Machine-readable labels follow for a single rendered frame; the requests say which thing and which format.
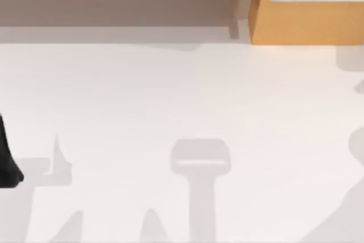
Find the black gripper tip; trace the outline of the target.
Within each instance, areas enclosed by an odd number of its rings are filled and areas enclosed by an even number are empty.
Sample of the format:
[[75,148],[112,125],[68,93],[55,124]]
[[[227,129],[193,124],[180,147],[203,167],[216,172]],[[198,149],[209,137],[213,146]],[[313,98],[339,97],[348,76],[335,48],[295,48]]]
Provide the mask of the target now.
[[5,125],[0,115],[0,189],[15,188],[24,181],[23,172],[16,164],[6,137]]

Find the light wooden cupboard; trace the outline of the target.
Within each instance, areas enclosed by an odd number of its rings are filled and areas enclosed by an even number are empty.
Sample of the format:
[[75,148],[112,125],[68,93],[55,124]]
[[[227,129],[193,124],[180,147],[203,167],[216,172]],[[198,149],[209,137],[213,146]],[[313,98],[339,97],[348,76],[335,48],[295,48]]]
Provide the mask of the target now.
[[364,3],[276,3],[251,0],[254,45],[364,44]]

